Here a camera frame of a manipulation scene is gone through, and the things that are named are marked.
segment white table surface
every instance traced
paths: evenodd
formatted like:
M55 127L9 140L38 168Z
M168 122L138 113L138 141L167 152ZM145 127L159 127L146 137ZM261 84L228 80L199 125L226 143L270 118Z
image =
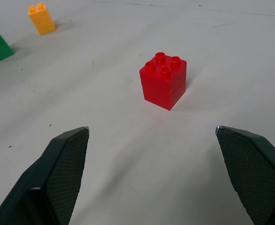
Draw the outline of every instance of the white table surface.
M53 137L89 126L71 225L252 224L214 130L275 146L275 0L49 0L57 31L44 36L36 3L0 0L16 49L0 62L0 204ZM188 61L171 111L139 78L160 51Z

